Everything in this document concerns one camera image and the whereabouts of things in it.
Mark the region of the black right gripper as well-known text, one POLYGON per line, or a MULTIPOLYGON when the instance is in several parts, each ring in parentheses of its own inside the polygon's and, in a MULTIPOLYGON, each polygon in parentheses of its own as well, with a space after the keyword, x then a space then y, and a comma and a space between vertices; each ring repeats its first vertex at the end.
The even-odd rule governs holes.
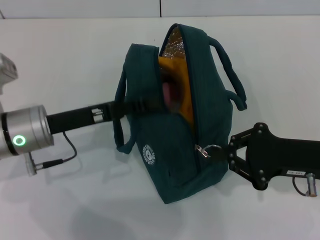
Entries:
POLYGON ((208 155, 215 161, 228 162, 229 170, 258 191, 264 191, 277 176, 306 178, 314 174, 317 180, 320 178, 319 141, 277 137, 263 122, 230 139, 225 130, 219 129, 212 140, 208 155), (245 160, 234 155, 245 146, 245 160))

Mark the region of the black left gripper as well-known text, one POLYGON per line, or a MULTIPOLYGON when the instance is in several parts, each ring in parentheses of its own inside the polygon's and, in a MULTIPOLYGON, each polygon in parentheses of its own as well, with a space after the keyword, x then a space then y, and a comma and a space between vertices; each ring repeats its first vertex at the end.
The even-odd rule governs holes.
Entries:
POLYGON ((159 97, 139 98, 129 101, 112 101, 107 104, 87 106, 46 116, 52 135, 82 127, 110 122, 128 115, 163 113, 167 109, 159 97))

